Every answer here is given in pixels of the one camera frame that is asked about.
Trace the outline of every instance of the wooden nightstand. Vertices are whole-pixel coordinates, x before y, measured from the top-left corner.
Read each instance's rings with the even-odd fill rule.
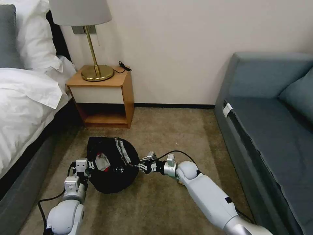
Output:
[[[114,73],[114,76],[101,82],[88,82],[82,79],[81,71],[66,83],[77,110],[86,127],[128,127],[134,114],[134,95],[131,74],[128,71]],[[119,66],[112,66],[123,71]]]

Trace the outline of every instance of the black bag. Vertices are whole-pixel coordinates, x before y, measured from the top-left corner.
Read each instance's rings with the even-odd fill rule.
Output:
[[[138,174],[139,157],[131,143],[120,138],[90,137],[87,159],[94,163],[89,181],[101,193],[127,188]]]

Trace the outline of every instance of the floor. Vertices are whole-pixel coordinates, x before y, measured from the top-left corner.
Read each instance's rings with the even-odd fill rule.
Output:
[[[121,137],[140,157],[178,149],[188,153],[251,216],[223,137],[211,109],[136,108],[130,129],[70,127],[59,138],[38,198],[59,194],[71,161],[84,158],[90,136]],[[178,162],[187,160],[175,154]],[[43,203],[46,216],[59,200]],[[42,234],[43,222],[34,205],[21,235]],[[204,217],[186,188],[158,173],[139,172],[134,183],[116,194],[101,194],[89,184],[81,234],[224,234]]]

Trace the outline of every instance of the sofa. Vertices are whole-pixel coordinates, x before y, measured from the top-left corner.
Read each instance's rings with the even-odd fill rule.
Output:
[[[313,124],[280,99],[312,67],[313,55],[235,53],[215,105],[254,219],[274,235],[313,234]]]

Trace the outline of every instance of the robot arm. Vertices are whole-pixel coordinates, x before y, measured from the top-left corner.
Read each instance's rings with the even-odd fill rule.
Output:
[[[146,174],[160,172],[181,181],[205,217],[226,234],[272,235],[264,227],[248,223],[239,217],[227,194],[213,180],[202,174],[193,162],[185,161],[177,165],[173,154],[168,155],[167,161],[160,162],[150,152],[141,160],[139,168]]]
[[[87,159],[78,159],[75,163],[74,176],[67,177],[64,182],[62,202],[49,213],[47,234],[78,234],[84,217],[83,203],[90,175],[86,173]],[[159,172],[182,182],[205,217],[227,235],[272,235],[264,227],[253,225],[239,217],[227,194],[213,180],[202,174],[196,164],[189,161],[177,164],[173,154],[168,155],[167,161],[161,162],[150,152],[138,167],[146,174]]]
[[[65,192],[56,207],[52,208],[47,219],[46,234],[77,235],[84,218],[84,201],[88,188],[87,159],[75,162],[74,176],[66,177]]]

